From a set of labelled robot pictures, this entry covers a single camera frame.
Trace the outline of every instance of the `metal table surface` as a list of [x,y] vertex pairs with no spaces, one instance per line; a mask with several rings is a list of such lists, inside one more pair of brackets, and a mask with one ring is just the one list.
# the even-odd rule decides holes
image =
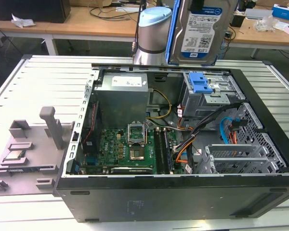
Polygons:
[[[15,119],[44,125],[42,106],[54,106],[61,123],[71,123],[78,112],[91,63],[131,63],[131,58],[38,56],[22,59],[0,88],[0,153]],[[217,61],[215,68],[241,69],[289,137],[289,83],[271,65],[261,61]],[[77,223],[61,198],[50,194],[0,197],[1,230],[215,230],[257,227],[289,230],[289,200],[260,218],[156,222]]]

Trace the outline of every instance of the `green motherboard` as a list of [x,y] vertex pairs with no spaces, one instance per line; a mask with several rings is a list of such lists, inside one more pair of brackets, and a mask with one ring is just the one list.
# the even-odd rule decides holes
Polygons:
[[[154,130],[147,129],[143,134],[142,129],[134,129],[130,136],[132,139],[144,138],[145,145],[128,145],[127,129],[102,130],[99,154],[97,158],[86,157],[87,174],[99,174],[97,167],[139,167],[151,168],[153,174],[157,174],[156,149],[154,142]],[[167,132],[169,148],[178,145],[176,132]]]

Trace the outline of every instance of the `hard drive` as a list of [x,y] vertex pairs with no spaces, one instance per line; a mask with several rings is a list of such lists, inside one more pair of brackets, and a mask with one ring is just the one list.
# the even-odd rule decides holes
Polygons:
[[166,47],[169,64],[214,65],[237,0],[176,0]]

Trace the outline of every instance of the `blue drive bay latch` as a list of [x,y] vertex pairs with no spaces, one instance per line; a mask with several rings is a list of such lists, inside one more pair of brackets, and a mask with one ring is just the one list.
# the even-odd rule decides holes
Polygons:
[[213,90],[208,85],[209,80],[201,72],[189,73],[189,80],[193,86],[194,93],[211,94]]

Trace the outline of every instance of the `desk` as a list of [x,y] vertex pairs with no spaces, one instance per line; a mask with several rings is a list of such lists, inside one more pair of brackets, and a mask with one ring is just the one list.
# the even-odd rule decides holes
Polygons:
[[[256,9],[267,10],[266,7],[256,6]],[[281,22],[289,23],[289,20],[277,18]],[[236,31],[236,38],[230,43],[230,47],[255,48],[251,57],[254,58],[259,49],[289,50],[289,35],[284,31],[261,31],[254,28],[256,20],[245,18],[242,26],[232,27]]]
[[[110,17],[125,14],[112,11],[102,13],[101,16]],[[131,14],[137,20],[137,13]],[[241,28],[234,27],[236,38],[230,43],[230,47],[245,47],[256,49],[289,50],[289,35],[283,31],[257,32],[254,29],[255,20],[245,19]],[[50,55],[57,55],[55,39],[79,39],[133,42],[136,23],[133,20],[110,22],[89,14],[87,7],[71,7],[70,16],[63,24],[36,22],[36,26],[19,28],[10,21],[0,21],[0,28],[9,37],[41,38],[44,39]]]
[[[111,17],[126,14],[126,12],[112,11],[100,16]],[[138,13],[131,14],[137,21]],[[10,21],[0,21],[0,28],[9,37],[40,38],[44,39],[49,55],[58,55],[54,39],[102,40],[133,42],[136,23],[132,20],[105,21],[90,15],[87,7],[71,7],[71,13],[65,23],[36,22],[36,26],[19,28]]]
[[[10,137],[8,127],[13,119],[26,119],[30,125],[44,123],[39,117],[42,105],[54,106],[58,113],[55,117],[62,124],[71,123],[79,111],[79,101],[82,101],[91,63],[131,64],[132,59],[40,55],[22,59],[0,88],[0,153]],[[289,83],[273,66],[261,61],[218,60],[214,68],[242,70],[289,137]],[[255,219],[94,224],[77,223],[63,200],[50,194],[0,197],[0,230],[54,230],[54,227],[69,227],[71,230],[82,231],[186,231],[251,230],[251,227],[276,226],[279,226],[278,230],[287,230],[287,227],[280,226],[289,226],[289,200]]]

